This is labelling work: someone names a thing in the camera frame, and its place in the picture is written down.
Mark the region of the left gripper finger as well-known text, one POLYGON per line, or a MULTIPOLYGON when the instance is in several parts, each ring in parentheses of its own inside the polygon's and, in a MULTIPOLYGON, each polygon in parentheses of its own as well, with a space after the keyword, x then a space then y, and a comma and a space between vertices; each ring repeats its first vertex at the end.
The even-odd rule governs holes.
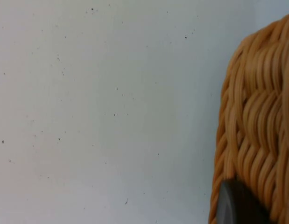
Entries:
POLYGON ((219 189, 218 224, 268 224, 268 211, 242 182, 225 180, 219 189))

